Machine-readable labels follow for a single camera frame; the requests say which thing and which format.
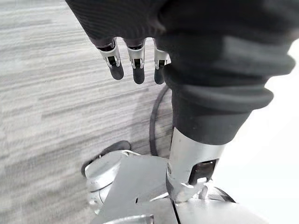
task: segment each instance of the metal bracket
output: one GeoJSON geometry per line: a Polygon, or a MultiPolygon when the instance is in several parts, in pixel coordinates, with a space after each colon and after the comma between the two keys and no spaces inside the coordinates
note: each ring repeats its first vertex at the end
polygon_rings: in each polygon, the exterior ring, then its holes
{"type": "Polygon", "coordinates": [[[99,52],[103,56],[103,59],[106,61],[109,68],[112,68],[113,65],[119,67],[121,64],[121,55],[118,49],[116,38],[113,39],[113,42],[114,42],[114,48],[110,51],[103,51],[98,48],[99,52]]]}
{"type": "Polygon", "coordinates": [[[137,67],[142,69],[144,67],[144,45],[145,44],[143,43],[142,47],[140,47],[139,49],[132,49],[127,46],[130,62],[132,64],[133,69],[136,69],[137,67]]]}

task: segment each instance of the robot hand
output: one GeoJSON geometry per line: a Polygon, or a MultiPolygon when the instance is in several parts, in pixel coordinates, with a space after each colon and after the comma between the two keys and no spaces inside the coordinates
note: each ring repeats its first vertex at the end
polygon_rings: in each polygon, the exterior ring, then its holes
{"type": "Polygon", "coordinates": [[[299,37],[299,2],[66,2],[113,78],[124,75],[116,37],[127,45],[137,84],[144,81],[144,40],[152,37],[155,82],[172,89],[169,160],[122,155],[93,223],[264,223],[235,203],[205,200],[205,184],[225,144],[254,109],[271,102],[267,80],[294,67],[287,51],[299,37]],[[169,197],[161,198],[164,193],[169,197]]]}

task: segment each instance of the gray carpet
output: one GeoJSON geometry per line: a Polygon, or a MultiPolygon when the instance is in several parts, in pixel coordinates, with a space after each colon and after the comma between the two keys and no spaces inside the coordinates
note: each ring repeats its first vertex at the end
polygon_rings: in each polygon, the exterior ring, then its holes
{"type": "MultiPolygon", "coordinates": [[[[153,42],[136,85],[118,40],[125,77],[113,80],[62,0],[0,1],[0,224],[87,224],[81,164],[128,140],[149,153],[153,42]]],[[[161,104],[157,147],[167,156],[171,93],[161,104]]]]}

